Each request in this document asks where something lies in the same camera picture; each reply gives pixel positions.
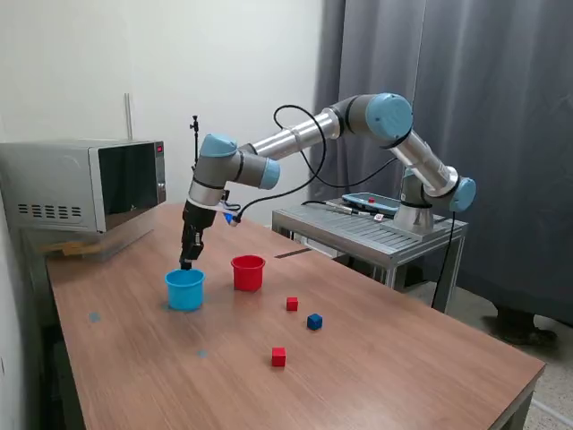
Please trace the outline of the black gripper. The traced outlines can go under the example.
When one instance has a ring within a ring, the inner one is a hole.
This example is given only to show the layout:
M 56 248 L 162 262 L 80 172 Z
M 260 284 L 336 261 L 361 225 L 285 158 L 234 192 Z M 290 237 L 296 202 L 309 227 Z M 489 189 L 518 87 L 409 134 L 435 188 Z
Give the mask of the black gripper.
M 181 253 L 179 263 L 181 269 L 190 270 L 198 260 L 203 250 L 203 230 L 210 228 L 214 222 L 216 212 L 186 202 L 183 210 L 184 229 L 181 237 Z

